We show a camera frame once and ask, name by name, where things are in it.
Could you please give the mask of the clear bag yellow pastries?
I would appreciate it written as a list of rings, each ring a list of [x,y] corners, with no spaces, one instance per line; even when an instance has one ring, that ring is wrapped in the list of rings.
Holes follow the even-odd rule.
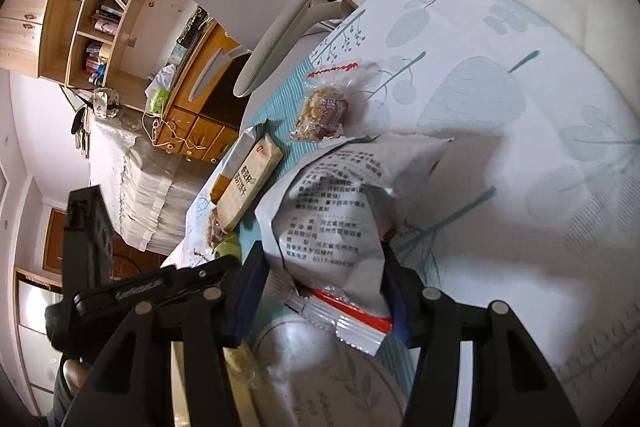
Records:
[[[250,389],[262,387],[262,369],[245,341],[237,348],[224,348],[224,359],[230,375],[239,384]]]

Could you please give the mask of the red white snack packet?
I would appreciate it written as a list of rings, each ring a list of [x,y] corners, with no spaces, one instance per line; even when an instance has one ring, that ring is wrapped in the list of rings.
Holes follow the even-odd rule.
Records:
[[[307,287],[300,291],[283,272],[270,271],[265,294],[367,355],[375,355],[392,330],[392,322],[387,317],[375,317],[322,291]]]

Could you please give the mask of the beige soda cracker packet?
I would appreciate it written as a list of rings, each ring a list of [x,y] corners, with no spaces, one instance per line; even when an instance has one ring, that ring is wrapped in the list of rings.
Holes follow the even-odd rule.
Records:
[[[268,133],[256,142],[216,204],[214,222],[222,234],[236,227],[282,157]]]

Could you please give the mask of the white printed snack bag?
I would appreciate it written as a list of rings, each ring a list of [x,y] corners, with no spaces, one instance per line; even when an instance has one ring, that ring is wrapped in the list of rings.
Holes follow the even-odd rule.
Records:
[[[335,140],[304,156],[255,210],[271,269],[388,317],[383,237],[401,230],[448,146],[426,135],[382,134]]]

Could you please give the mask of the lace covered cabinet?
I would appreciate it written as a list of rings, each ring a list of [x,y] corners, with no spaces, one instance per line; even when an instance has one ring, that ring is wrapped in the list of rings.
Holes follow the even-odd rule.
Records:
[[[132,109],[116,118],[90,116],[89,176],[124,242],[167,256],[183,240],[186,212],[214,166],[154,146],[150,122]]]

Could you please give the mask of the leaf print tablecloth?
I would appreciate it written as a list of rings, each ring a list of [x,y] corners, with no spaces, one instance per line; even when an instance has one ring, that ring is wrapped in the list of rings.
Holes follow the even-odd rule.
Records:
[[[639,121],[603,72],[514,0],[367,0],[245,124],[286,139],[308,72],[373,64],[351,134],[449,147],[394,248],[462,303],[514,308],[585,426],[639,370]]]

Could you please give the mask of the green tissue pack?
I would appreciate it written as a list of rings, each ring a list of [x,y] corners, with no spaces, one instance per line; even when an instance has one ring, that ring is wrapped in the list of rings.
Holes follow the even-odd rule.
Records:
[[[151,115],[162,115],[169,98],[169,92],[166,89],[155,90],[148,98],[146,111]]]

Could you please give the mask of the wooden desk with drawers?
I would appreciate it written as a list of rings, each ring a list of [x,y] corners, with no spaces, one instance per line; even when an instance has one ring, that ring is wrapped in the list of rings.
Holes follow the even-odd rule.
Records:
[[[247,99],[233,88],[250,58],[211,20],[178,68],[164,113],[151,124],[152,143],[169,154],[220,161],[238,139]]]

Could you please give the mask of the orange snack packet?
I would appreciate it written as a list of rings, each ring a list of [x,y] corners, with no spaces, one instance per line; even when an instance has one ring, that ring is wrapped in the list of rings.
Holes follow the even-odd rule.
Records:
[[[253,150],[254,145],[264,135],[265,124],[255,124],[245,129],[238,139],[231,145],[220,165],[212,174],[212,182],[209,187],[209,198],[216,204],[224,191],[227,190],[235,173],[238,172],[243,161]]]

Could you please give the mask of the wooden bookshelf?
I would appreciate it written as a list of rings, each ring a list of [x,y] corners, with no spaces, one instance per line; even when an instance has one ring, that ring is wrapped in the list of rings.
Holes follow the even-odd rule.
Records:
[[[1,66],[67,88],[115,90],[123,106],[145,106],[145,75],[124,67],[145,0],[6,0]]]

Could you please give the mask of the clear nut snack bag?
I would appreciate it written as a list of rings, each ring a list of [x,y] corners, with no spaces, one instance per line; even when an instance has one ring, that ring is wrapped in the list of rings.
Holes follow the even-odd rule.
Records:
[[[378,75],[375,62],[320,66],[304,80],[305,96],[290,138],[317,143],[338,138],[358,98]]]

